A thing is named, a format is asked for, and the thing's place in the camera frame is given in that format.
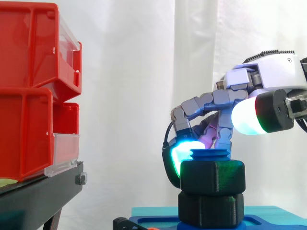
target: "plastic drawer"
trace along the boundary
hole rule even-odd
[[[64,102],[81,94],[79,43],[54,3],[0,1],[0,86],[44,87]]]
[[[44,88],[0,88],[0,178],[23,181],[76,166],[79,106]]]

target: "white backdrop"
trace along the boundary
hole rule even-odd
[[[107,230],[132,207],[175,206],[161,147],[170,111],[210,92],[234,65],[267,49],[307,56],[304,0],[55,0],[83,43],[80,160],[88,184],[59,230]],[[234,132],[246,205],[307,217],[307,134]]]

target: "robotic hand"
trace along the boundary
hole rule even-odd
[[[187,150],[208,150],[214,145],[214,151],[208,151],[212,156],[222,151],[230,158],[234,127],[243,134],[265,134],[290,129],[296,119],[307,132],[306,76],[307,60],[300,61],[294,51],[264,51],[229,70],[213,92],[174,108],[163,144],[165,170],[171,183],[180,187],[180,164],[192,154],[183,154]],[[217,112],[191,127],[192,119],[212,111]],[[168,143],[172,126],[176,137]]]

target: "bolt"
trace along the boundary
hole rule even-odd
[[[85,185],[87,182],[87,173],[86,172],[82,172],[79,174],[79,180],[78,180],[78,184],[79,185]]]

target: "cable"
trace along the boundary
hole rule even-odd
[[[169,132],[171,131],[172,126],[173,126],[173,122],[171,122],[171,123],[168,125],[168,127],[167,127],[167,130],[166,130],[166,133],[165,133],[165,136],[164,136],[163,148],[168,146],[168,141],[167,141],[167,139],[168,139],[168,134],[169,134]]]
[[[298,119],[296,120],[296,122],[298,123],[298,125],[305,131],[307,132],[307,126],[305,124],[305,121],[303,119]]]

